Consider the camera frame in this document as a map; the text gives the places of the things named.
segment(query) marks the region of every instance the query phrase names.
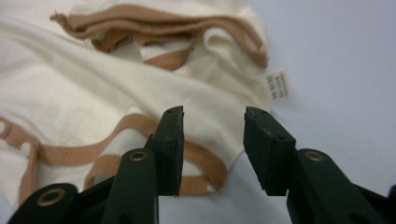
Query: beige trim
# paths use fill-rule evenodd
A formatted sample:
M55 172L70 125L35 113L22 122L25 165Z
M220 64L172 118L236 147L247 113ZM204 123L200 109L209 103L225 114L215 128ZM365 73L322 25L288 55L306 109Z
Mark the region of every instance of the beige trim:
M149 136L157 129L157 124L148 117L131 114L122 118L114 131L105 140L85 147L56 147L42 145L38 151L38 158L48 165L82 165L93 162L112 139L124 129L136 129L145 136Z
M120 166L121 156L105 155L99 157L88 172L84 180L84 189L93 186L95 178L99 175L113 176L117 173Z
M64 14L56 14L50 19L57 21L69 35L80 39L90 38L97 33L104 33L106 36L108 30L130 31L133 35L128 37L128 41L132 41L136 34L156 35L160 39L161 36L182 38L186 34L194 36L208 28L221 27L233 36L255 64L262 68L268 64L261 38L248 22L240 18L186 17L136 5L119 5L90 15L70 15L67 18ZM255 47L249 45L247 37L254 42ZM115 49L119 46L118 41L125 41L126 37L114 37L110 40L111 38L104 38L106 42L112 43L107 49Z
M26 171L21 179L20 204L35 191L35 163L37 159L49 165L74 166L93 162L93 166L84 181L84 188L93 185L99 175L115 175L120 165L120 156L104 155L99 157L111 140L122 130L133 128L145 136L155 133L157 124L145 115L132 114L125 116L114 131L105 140L85 147L55 147L41 145L37 153L37 142L20 126L0 118L6 128L0 133L0 138L15 147L21 148L25 142L30 144L30 155ZM184 159L197 165L204 171L200 176L183 176L180 194L207 194L207 186L213 184L216 189L224 186L227 178L227 168L210 150L193 142L185 141Z
M6 128L0 133L10 146L21 149L23 143L29 143L29 157L26 171L20 184L19 204L22 204L35 191L35 162L37 161L37 145L35 139L19 125L13 124L6 119L0 118L6 124Z
M169 71L174 71L183 65L184 61L189 56L191 48L182 49L170 53L165 53L148 60L144 63L164 68Z

